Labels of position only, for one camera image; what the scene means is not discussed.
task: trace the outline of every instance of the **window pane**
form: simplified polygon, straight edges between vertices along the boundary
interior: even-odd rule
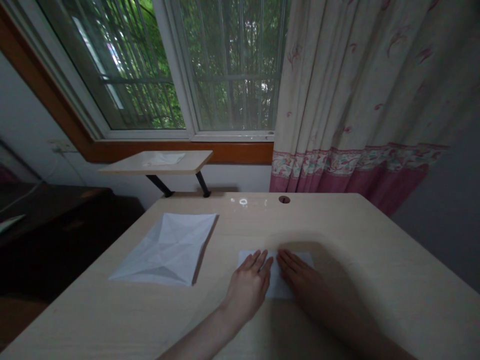
[[[287,0],[179,0],[200,130],[273,130]]]
[[[151,0],[38,3],[111,129],[185,129]]]

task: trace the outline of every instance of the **wall outlet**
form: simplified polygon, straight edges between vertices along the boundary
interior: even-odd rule
[[[53,152],[59,153],[78,153],[78,150],[69,140],[50,139],[46,141]]]

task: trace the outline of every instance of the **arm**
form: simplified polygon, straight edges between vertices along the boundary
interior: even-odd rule
[[[231,276],[226,297],[220,306],[158,360],[211,359],[254,317],[270,285],[267,251],[249,255]]]
[[[322,276],[288,250],[279,250],[282,277],[300,307],[317,323],[367,359],[415,359],[377,329],[366,326],[336,299]]]

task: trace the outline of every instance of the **folded paper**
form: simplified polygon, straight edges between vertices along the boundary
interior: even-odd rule
[[[185,156],[184,152],[181,153],[163,153],[157,152],[155,156],[145,161],[142,165],[144,167],[158,166],[158,165],[174,165],[182,160]]]
[[[191,286],[216,216],[163,214],[110,280]]]
[[[238,253],[238,264],[239,267],[248,255],[253,254],[255,250],[242,250]],[[282,270],[280,269],[279,263],[277,261],[277,251],[268,251],[268,258],[273,257],[273,264],[270,268],[270,286],[265,296],[267,298],[278,298],[278,299],[293,299],[294,295],[290,290],[290,287],[280,276]],[[294,252],[300,259],[314,268],[314,261],[309,252]]]

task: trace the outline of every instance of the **wooden window frame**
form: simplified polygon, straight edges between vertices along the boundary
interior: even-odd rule
[[[21,31],[1,5],[0,50],[79,153],[90,163],[114,163],[143,151],[212,150],[213,156],[209,161],[210,164],[272,164],[273,142],[94,140]]]

